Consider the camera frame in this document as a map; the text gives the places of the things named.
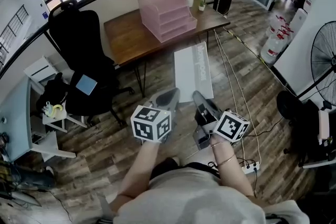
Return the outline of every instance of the bracelet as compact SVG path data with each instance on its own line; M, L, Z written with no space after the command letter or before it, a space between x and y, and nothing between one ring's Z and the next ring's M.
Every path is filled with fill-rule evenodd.
M224 142L226 142L226 141L217 142L216 144L213 144L213 145L211 146L211 148L217 146L218 144L222 144L222 143L224 143Z
M232 160L232 158L233 158L234 156L235 156L235 153L234 153L229 159L227 159L227 160L221 162L220 164L217 164L217 167L219 167L219 166L221 166L221 165L223 165L223 164L225 164L225 163L228 163L229 161Z

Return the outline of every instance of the black bag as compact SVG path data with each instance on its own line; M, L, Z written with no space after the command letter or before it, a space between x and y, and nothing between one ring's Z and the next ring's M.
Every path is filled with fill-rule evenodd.
M66 100L69 85L62 81L62 73L58 73L53 80L49 80L44 93L36 102L38 112L43 112L43 107L49 101L51 105L62 104Z

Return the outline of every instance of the power strip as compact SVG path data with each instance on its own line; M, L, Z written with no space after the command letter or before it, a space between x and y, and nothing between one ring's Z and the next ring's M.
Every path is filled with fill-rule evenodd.
M254 173L255 169L259 170L260 165L259 165L259 162L256 162L250 165L242 166L241 169L243 170L244 174L247 175L250 173Z

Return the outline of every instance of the fan grille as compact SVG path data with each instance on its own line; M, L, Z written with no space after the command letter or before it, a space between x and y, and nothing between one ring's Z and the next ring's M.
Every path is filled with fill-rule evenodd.
M336 64L336 22L329 22L318 31L311 49L311 72L316 82L325 73L329 74L316 85L321 96L336 105L335 87L336 74L330 72Z

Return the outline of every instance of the desk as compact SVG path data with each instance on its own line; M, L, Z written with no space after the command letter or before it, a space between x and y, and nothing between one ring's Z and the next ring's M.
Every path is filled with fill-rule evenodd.
M138 9L105 22L104 28L115 62L119 64L119 66L134 63L149 54L166 49L179 41L186 40L202 33L207 33L208 43L208 32L210 30L229 25L230 22L209 6L206 6L203 12L199 11L199 4L200 0L194 0L194 5L190 8L191 14L197 19L196 28L163 43L160 43L142 24L140 11ZM135 67L134 72L142 96L144 97L146 62L144 67L143 86L138 66Z
M6 132L9 137L9 143L6 146L9 161L15 161L28 151L75 158L75 153L34 144L31 141L30 86L30 79L24 77L0 106L0 117L7 119L6 124L0 124L0 132Z

